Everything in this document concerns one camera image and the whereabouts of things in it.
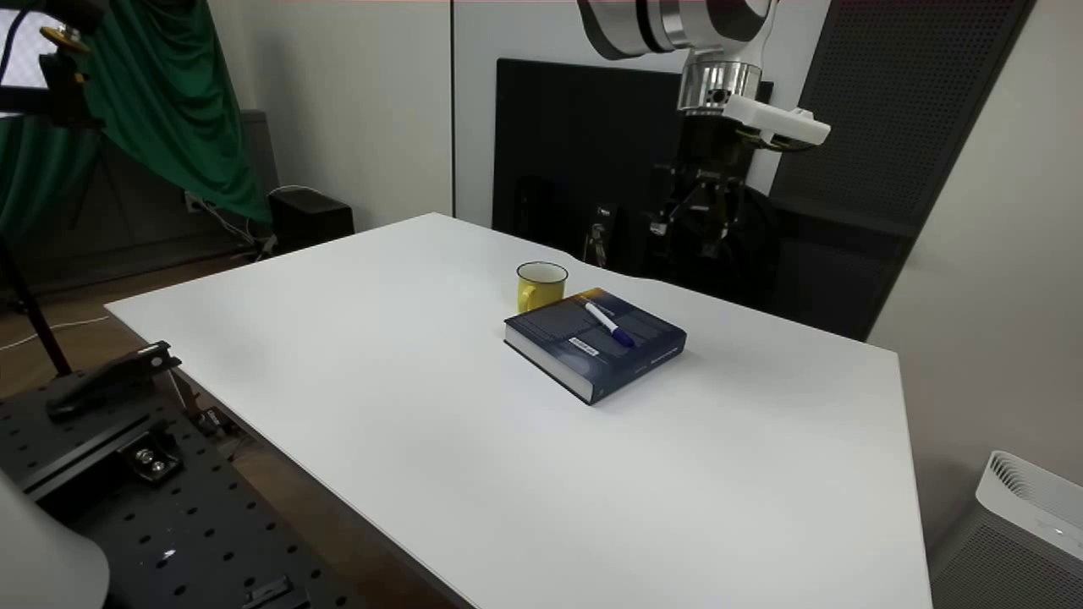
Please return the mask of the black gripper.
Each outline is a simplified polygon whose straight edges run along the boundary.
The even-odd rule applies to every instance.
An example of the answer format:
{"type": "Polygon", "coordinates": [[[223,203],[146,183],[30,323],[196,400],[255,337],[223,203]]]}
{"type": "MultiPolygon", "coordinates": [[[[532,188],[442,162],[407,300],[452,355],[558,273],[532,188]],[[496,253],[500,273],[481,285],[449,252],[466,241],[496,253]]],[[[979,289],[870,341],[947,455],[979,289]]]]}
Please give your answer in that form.
{"type": "Polygon", "coordinates": [[[749,128],[727,120],[685,114],[678,156],[651,170],[651,232],[725,243],[740,215],[749,166],[749,128]]]}

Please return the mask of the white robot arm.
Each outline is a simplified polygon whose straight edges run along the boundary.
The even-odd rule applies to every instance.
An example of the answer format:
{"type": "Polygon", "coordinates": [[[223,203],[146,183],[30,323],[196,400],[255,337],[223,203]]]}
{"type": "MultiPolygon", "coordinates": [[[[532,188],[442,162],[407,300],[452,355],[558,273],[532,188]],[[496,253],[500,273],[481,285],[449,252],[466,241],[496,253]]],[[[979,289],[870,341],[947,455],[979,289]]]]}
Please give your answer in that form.
{"type": "Polygon", "coordinates": [[[782,108],[757,102],[776,0],[576,0],[589,44],[609,57],[685,50],[678,112],[715,120],[736,153],[771,148],[782,108]]]}

